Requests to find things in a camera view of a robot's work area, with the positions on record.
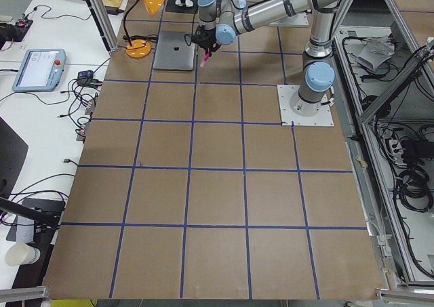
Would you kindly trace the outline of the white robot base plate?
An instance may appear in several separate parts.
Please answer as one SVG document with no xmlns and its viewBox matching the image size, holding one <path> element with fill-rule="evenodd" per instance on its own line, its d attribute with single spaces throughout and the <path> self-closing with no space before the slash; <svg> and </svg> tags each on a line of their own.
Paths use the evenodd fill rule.
<svg viewBox="0 0 434 307">
<path fill-rule="evenodd" d="M 333 127 L 329 98 L 326 94 L 320 102 L 304 102 L 298 93 L 299 85 L 277 85 L 277 97 L 283 126 Z"/>
</svg>

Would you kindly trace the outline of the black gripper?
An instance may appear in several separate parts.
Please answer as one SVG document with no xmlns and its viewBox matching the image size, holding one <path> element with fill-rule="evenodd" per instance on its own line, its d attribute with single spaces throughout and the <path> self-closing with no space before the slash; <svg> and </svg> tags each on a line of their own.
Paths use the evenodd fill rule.
<svg viewBox="0 0 434 307">
<path fill-rule="evenodd" d="M 219 44 L 216 40 L 216 28 L 206 29 L 205 26 L 198 26 L 191 35 L 191 41 L 204 49 L 207 54 L 219 50 Z"/>
</svg>

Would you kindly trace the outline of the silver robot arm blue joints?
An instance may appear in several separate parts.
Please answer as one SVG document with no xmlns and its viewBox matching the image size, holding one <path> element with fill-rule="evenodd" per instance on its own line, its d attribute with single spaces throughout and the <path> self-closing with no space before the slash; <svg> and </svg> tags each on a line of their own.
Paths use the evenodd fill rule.
<svg viewBox="0 0 434 307">
<path fill-rule="evenodd" d="M 240 54 L 219 55 L 199 72 L 202 89 L 240 90 L 246 121 L 275 123 L 279 101 L 271 84 L 303 85 L 310 64 L 332 57 L 336 15 L 350 0 L 198 0 L 199 26 L 216 28 L 220 47 L 238 38 Z"/>
</svg>

